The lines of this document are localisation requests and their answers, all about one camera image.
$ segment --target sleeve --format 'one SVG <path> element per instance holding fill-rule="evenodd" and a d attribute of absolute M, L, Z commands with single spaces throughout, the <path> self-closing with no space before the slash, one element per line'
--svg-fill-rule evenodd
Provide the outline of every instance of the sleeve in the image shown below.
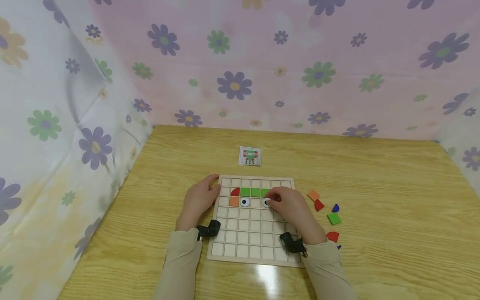
<path fill-rule="evenodd" d="M 202 251 L 197 235 L 197 228 L 172 232 L 153 300 L 193 300 L 195 273 Z"/>
<path fill-rule="evenodd" d="M 357 296 L 340 261 L 334 242 L 305 245 L 308 257 L 303 264 L 312 281 L 318 300 L 356 300 Z"/>

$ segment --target wood grain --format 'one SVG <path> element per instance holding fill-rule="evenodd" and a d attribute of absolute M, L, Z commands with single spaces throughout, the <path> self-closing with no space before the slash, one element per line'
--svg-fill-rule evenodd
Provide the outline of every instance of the wood grain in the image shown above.
<path fill-rule="evenodd" d="M 240 145 L 262 148 L 262 166 L 238 166 Z M 480 201 L 439 145 L 158 126 L 59 299 L 150 299 L 184 193 L 210 173 L 294 178 L 318 222 L 340 232 L 359 299 L 480 295 Z M 197 300 L 315 299 L 304 269 L 209 261 L 207 246 Z"/>

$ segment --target left hand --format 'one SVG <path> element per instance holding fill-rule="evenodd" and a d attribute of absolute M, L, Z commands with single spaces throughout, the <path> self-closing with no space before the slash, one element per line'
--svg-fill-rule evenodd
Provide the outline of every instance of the left hand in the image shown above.
<path fill-rule="evenodd" d="M 220 184 L 215 187 L 210 185 L 210 182 L 218 179 L 218 176 L 218 174 L 208 175 L 187 190 L 183 201 L 183 209 L 177 218 L 176 231 L 188 231 L 197 227 L 202 214 L 212 206 L 220 194 Z"/>

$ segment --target purple flower print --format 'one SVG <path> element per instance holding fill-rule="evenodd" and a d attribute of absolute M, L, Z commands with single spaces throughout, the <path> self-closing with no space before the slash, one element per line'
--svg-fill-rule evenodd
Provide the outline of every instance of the purple flower print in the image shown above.
<path fill-rule="evenodd" d="M 344 132 L 342 135 L 371 137 L 375 132 L 378 131 L 378 129 L 375 128 L 376 126 L 376 124 L 372 124 L 369 126 L 367 126 L 366 124 L 360 124 L 357 127 L 347 128 L 347 132 Z"/>
<path fill-rule="evenodd" d="M 82 162 L 88 164 L 90 162 L 90 168 L 92 170 L 98 169 L 98 164 L 103 166 L 107 164 L 107 154 L 112 153 L 112 147 L 108 145 L 111 142 L 112 137 L 110 134 L 103 135 L 103 129 L 101 127 L 95 128 L 92 132 L 88 128 L 82 129 L 82 134 L 85 139 L 80 139 L 78 145 L 82 150 L 86 152 L 82 156 Z"/>
<path fill-rule="evenodd" d="M 167 55 L 167 52 L 171 56 L 177 55 L 175 50 L 180 50 L 180 46 L 175 43 L 177 36 L 175 33 L 168 33 L 168 27 L 161 24 L 160 28 L 156 24 L 152 24 L 153 31 L 148 32 L 148 37 L 153 39 L 152 46 L 154 48 L 160 48 L 163 55 Z"/>
<path fill-rule="evenodd" d="M 233 99 L 233 97 L 237 97 L 238 100 L 245 99 L 243 95 L 251 95 L 252 90 L 248 88 L 248 86 L 252 85 L 252 81 L 250 79 L 245 79 L 245 74 L 242 72 L 237 72 L 235 76 L 233 76 L 232 72 L 225 72 L 225 78 L 217 78 L 216 82 L 222 85 L 218 88 L 218 91 L 221 93 L 227 93 L 228 99 Z"/>
<path fill-rule="evenodd" d="M 365 44 L 366 39 L 366 33 L 359 33 L 352 38 L 352 41 L 350 43 L 352 44 L 352 47 L 360 47 L 361 44 Z"/>
<path fill-rule="evenodd" d="M 448 34 L 444 40 L 440 42 L 433 42 L 428 45 L 427 50 L 419 56 L 419 60 L 424 60 L 421 63 L 421 68 L 426 68 L 432 65 L 432 69 L 438 69 L 442 63 L 453 62 L 457 59 L 457 52 L 462 52 L 469 47 L 469 43 L 464 43 L 470 34 L 465 33 L 459 38 L 455 39 L 456 33 Z"/>
<path fill-rule="evenodd" d="M 330 118 L 331 117 L 328 115 L 328 112 L 322 113 L 321 111 L 319 111 L 316 114 L 311 114 L 307 120 L 310 121 L 310 124 L 322 124 L 328 122 L 328 119 Z"/>
<path fill-rule="evenodd" d="M 446 109 L 446 111 L 444 111 L 444 115 L 449 115 L 452 112 L 456 111 L 456 109 L 459 108 L 460 105 L 462 105 L 462 102 L 465 101 L 467 97 L 468 93 L 461 93 L 456 95 L 455 98 L 453 98 L 452 102 L 448 102 L 447 104 L 442 106 L 443 109 Z"/>
<path fill-rule="evenodd" d="M 43 0 L 43 6 L 45 6 L 48 11 L 53 12 L 53 18 L 55 19 L 55 21 L 57 21 L 57 23 L 65 23 L 65 25 L 70 28 L 67 19 L 65 19 L 65 16 L 60 11 L 54 0 Z"/>
<path fill-rule="evenodd" d="M 275 33 L 275 38 L 273 39 L 276 41 L 277 45 L 285 43 L 287 41 L 288 34 L 285 33 L 285 31 L 278 31 L 278 33 Z"/>
<path fill-rule="evenodd" d="M 421 8 L 425 10 L 427 8 L 430 8 L 434 2 L 435 0 L 410 0 L 410 2 L 407 4 L 407 8 L 416 8 L 417 5 L 421 3 Z"/>
<path fill-rule="evenodd" d="M 471 147 L 470 151 L 465 150 L 465 156 L 462 158 L 467 163 L 466 167 L 472 167 L 472 170 L 478 171 L 480 167 L 480 151 L 476 147 Z"/>
<path fill-rule="evenodd" d="M 178 123 L 185 123 L 186 127 L 198 127 L 198 125 L 202 125 L 203 122 L 200 121 L 201 117 L 199 115 L 195 115 L 192 110 L 185 110 L 180 109 L 179 114 L 175 114 L 175 117 L 178 118 Z"/>
<path fill-rule="evenodd" d="M 93 38 L 99 37 L 102 33 L 98 27 L 94 26 L 93 24 L 87 25 L 87 29 L 85 29 L 85 31 Z"/>
<path fill-rule="evenodd" d="M 345 4 L 345 0 L 309 0 L 308 4 L 310 6 L 317 6 L 315 7 L 315 14 L 320 15 L 324 11 L 327 16 L 334 13 L 335 6 L 343 6 Z"/>
<path fill-rule="evenodd" d="M 467 116 L 467 117 L 471 117 L 471 116 L 473 116 L 476 112 L 477 112 L 476 109 L 474 109 L 474 108 L 468 108 L 467 110 L 465 110 L 465 112 L 463 113 L 463 115 L 464 115 L 464 116 Z"/>
<path fill-rule="evenodd" d="M 14 183 L 5 187 L 5 179 L 0 177 L 0 225 L 5 224 L 8 220 L 6 210 L 17 208 L 22 200 L 20 198 L 12 198 L 20 190 L 20 184 Z"/>
<path fill-rule="evenodd" d="M 65 68 L 70 71 L 70 73 L 77 74 L 80 71 L 80 65 L 76 60 L 68 59 L 65 61 Z"/>
<path fill-rule="evenodd" d="M 152 108 L 150 107 L 150 104 L 146 103 L 145 101 L 141 99 L 135 99 L 135 103 L 133 104 L 133 107 L 137 109 L 139 112 L 150 112 Z"/>
<path fill-rule="evenodd" d="M 93 224 L 87 226 L 87 228 L 85 229 L 85 236 L 75 244 L 75 248 L 78 248 L 78 251 L 73 259 L 77 259 L 78 256 L 82 255 L 85 252 L 88 242 L 92 238 L 93 233 L 98 228 L 98 225 L 100 225 L 101 220 L 102 218 L 99 217 Z"/>

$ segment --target green square tile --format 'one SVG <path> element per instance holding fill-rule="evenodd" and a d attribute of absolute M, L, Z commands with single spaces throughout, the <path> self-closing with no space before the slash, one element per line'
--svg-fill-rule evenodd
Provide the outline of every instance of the green square tile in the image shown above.
<path fill-rule="evenodd" d="M 260 192 L 259 188 L 252 188 L 252 197 L 260 198 L 261 196 L 262 196 L 262 193 Z"/>
<path fill-rule="evenodd" d="M 240 188 L 241 197 L 250 197 L 250 188 Z"/>
<path fill-rule="evenodd" d="M 265 197 L 265 195 L 267 195 L 269 190 L 270 189 L 262 189 L 262 198 Z"/>
<path fill-rule="evenodd" d="M 340 220 L 340 216 L 337 213 L 327 214 L 327 217 L 330 220 L 330 223 L 332 223 L 332 225 L 342 223 L 342 220 Z"/>

